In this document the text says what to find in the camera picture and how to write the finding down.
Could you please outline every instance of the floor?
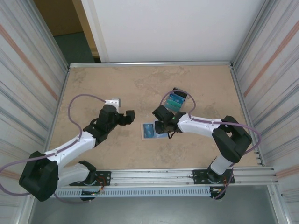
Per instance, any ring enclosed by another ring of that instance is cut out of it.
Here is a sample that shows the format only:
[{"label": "floor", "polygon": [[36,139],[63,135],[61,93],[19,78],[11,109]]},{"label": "floor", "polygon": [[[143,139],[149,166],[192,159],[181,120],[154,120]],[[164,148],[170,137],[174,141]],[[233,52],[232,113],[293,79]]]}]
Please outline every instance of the floor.
[{"label": "floor", "polygon": [[[70,165],[86,160],[98,169],[208,167],[219,155],[212,138],[177,133],[171,140],[142,140],[142,123],[155,120],[152,112],[173,87],[193,95],[197,102],[193,115],[212,119],[231,115],[239,123],[245,123],[228,66],[73,68],[50,149],[78,134],[67,118],[67,108],[73,97],[88,93],[103,99],[121,98],[120,112],[135,110],[136,118],[131,125],[117,126],[108,139]],[[96,99],[78,98],[71,107],[71,116],[85,127],[98,117],[102,106]],[[188,99],[182,111],[191,108],[192,101]],[[236,166],[257,166],[254,153],[244,156]]]},{"label": "floor", "polygon": [[94,59],[83,32],[55,36],[66,61],[70,63],[94,63]]},{"label": "floor", "polygon": [[29,224],[53,223],[277,224],[277,220],[267,186],[230,186],[222,201],[202,196],[96,198],[80,205],[55,198],[36,200]]}]

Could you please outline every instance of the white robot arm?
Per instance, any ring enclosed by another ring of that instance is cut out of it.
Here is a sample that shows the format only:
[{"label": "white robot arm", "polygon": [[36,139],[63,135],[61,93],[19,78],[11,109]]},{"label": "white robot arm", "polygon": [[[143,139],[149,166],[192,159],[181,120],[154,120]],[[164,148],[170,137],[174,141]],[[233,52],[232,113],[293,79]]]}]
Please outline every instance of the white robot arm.
[{"label": "white robot arm", "polygon": [[74,182],[93,183],[96,167],[86,161],[80,161],[72,167],[65,166],[80,154],[93,149],[104,141],[117,125],[129,125],[135,119],[134,111],[126,111],[126,116],[119,114],[120,99],[106,100],[99,117],[83,129],[74,139],[41,154],[36,151],[30,158],[53,154],[45,159],[27,162],[19,184],[39,201],[47,200],[57,188]]},{"label": "white robot arm", "polygon": [[[231,116],[226,116],[224,119],[206,119],[194,116],[190,118],[185,112],[178,112],[174,115],[163,105],[160,105],[153,114],[158,119],[155,122],[155,131],[158,134],[195,133],[215,140],[221,154],[207,169],[207,178],[211,183],[218,183],[222,178],[221,175],[227,168],[240,161],[252,143],[251,136],[242,127],[214,124],[214,122],[238,123]],[[200,123],[194,119],[209,121],[209,123]]]}]

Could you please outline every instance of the marble-pattern surface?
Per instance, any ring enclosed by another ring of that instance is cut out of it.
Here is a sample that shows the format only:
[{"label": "marble-pattern surface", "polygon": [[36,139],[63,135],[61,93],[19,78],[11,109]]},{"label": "marble-pattern surface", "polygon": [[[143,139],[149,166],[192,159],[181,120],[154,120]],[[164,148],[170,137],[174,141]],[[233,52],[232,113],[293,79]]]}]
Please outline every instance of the marble-pattern surface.
[{"label": "marble-pattern surface", "polygon": [[[205,118],[235,117],[245,123],[235,87],[227,66],[113,67],[73,68],[57,118],[51,149],[78,134],[67,118],[70,100],[81,93],[103,99],[121,98],[120,112],[135,110],[135,121],[117,126],[104,142],[73,160],[86,160],[98,169],[193,168],[207,167],[219,154],[208,137],[177,133],[169,139],[142,140],[141,125],[153,122],[152,112],[162,96],[178,87],[196,100],[194,116]],[[71,116],[82,127],[96,118],[103,103],[89,97],[76,99]],[[188,111],[188,99],[182,111]],[[238,166],[257,166],[255,155],[244,156]]]}]

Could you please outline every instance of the metal wall panel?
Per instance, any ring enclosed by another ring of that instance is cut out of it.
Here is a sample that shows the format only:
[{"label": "metal wall panel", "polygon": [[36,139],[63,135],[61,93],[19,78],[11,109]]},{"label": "metal wall panel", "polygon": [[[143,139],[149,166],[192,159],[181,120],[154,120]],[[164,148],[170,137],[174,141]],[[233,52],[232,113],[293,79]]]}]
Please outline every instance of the metal wall panel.
[{"label": "metal wall panel", "polygon": [[234,62],[264,163],[273,166],[292,220],[299,222],[299,1],[275,1]]},{"label": "metal wall panel", "polygon": [[[43,151],[67,74],[67,64],[29,0],[0,1],[0,166]],[[24,165],[0,181],[20,193]],[[24,197],[0,191],[0,223],[14,223]]]}]

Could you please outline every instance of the purple cable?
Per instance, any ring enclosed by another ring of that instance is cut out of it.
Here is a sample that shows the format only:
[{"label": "purple cable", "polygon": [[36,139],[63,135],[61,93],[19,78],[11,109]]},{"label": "purple cable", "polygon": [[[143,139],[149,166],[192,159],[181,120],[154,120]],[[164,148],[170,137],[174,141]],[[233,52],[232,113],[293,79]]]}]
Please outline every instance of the purple cable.
[{"label": "purple cable", "polygon": [[[69,144],[68,146],[65,146],[65,147],[63,147],[62,149],[57,150],[57,153],[60,153],[60,152],[62,152],[62,151],[64,151],[64,150],[68,149],[69,147],[72,147],[73,145],[75,145],[75,144],[79,141],[79,139],[81,138],[81,136],[82,136],[82,128],[80,127],[80,125],[79,125],[77,122],[75,122],[75,121],[71,118],[71,113],[70,113],[71,105],[72,105],[72,103],[74,102],[74,100],[77,99],[77,98],[79,98],[79,97],[82,97],[82,96],[96,98],[96,99],[98,99],[98,100],[100,100],[100,101],[102,101],[102,102],[105,103],[105,100],[103,100],[103,99],[101,99],[101,98],[99,98],[99,97],[97,97],[97,96],[91,95],[91,94],[79,94],[79,95],[75,96],[75,97],[70,101],[70,104],[69,104],[69,107],[68,107],[68,111],[67,111],[67,115],[68,115],[69,120],[71,121],[71,123],[73,123],[74,125],[76,125],[76,126],[79,128],[80,133],[79,133],[78,139],[76,139],[75,141],[73,141],[73,142],[72,142],[71,144]],[[45,159],[45,158],[48,158],[48,157],[53,156],[53,155],[55,155],[55,153],[51,153],[51,154],[48,154],[48,155],[39,156],[39,157],[31,158],[31,159],[19,160],[19,161],[15,161],[15,162],[8,163],[8,164],[6,164],[6,165],[4,165],[3,167],[0,168],[0,173],[1,173],[4,169],[6,169],[7,167],[10,167],[10,166],[13,166],[13,165],[16,165],[16,164],[19,164],[19,163],[24,163],[24,162],[30,162],[30,161],[36,161],[36,160]],[[19,193],[10,192],[9,190],[5,189],[5,188],[2,186],[1,183],[0,183],[0,189],[1,189],[4,193],[6,193],[6,194],[8,194],[8,195],[12,195],[12,196],[26,196],[26,195],[30,195],[30,193],[21,193],[21,194],[19,194]]]},{"label": "purple cable", "polygon": [[[193,101],[193,108],[188,112],[188,116],[189,116],[189,118],[190,118],[191,120],[194,120],[194,121],[197,121],[197,122],[201,122],[201,123],[205,123],[205,124],[232,125],[232,126],[238,126],[238,127],[245,127],[245,128],[247,128],[247,129],[249,129],[249,130],[255,132],[255,133],[257,134],[257,136],[258,136],[258,141],[257,141],[257,143],[256,143],[252,148],[248,149],[248,150],[244,153],[244,155],[246,155],[247,153],[250,153],[251,151],[253,151],[254,149],[256,149],[256,148],[258,147],[258,145],[261,143],[261,141],[262,141],[262,136],[261,136],[261,134],[260,134],[255,128],[252,128],[252,127],[250,127],[250,126],[242,125],[242,124],[237,124],[237,123],[231,123],[231,122],[220,122],[220,121],[215,121],[215,122],[212,123],[211,121],[200,120],[200,119],[192,118],[192,117],[191,117],[191,112],[195,110],[195,108],[196,108],[196,102],[195,102],[194,98],[193,98],[188,92],[186,92],[186,91],[183,91],[183,90],[172,90],[172,91],[169,91],[168,93],[166,93],[166,94],[162,97],[162,100],[160,101],[160,105],[163,103],[163,100],[165,99],[165,97],[168,96],[169,94],[171,94],[172,92],[183,92],[183,93],[187,94],[187,95],[191,98],[191,100]],[[229,183],[231,182],[232,177],[233,177],[233,165],[234,165],[234,164],[231,165],[231,167],[232,167],[232,173],[231,173],[231,175],[230,175],[230,177],[229,177],[229,181],[228,181],[227,185],[226,185],[225,188],[220,192],[219,195],[217,195],[216,197],[214,197],[214,199],[217,199],[218,197],[220,197],[220,196],[226,191],[226,189],[228,188]]]}]

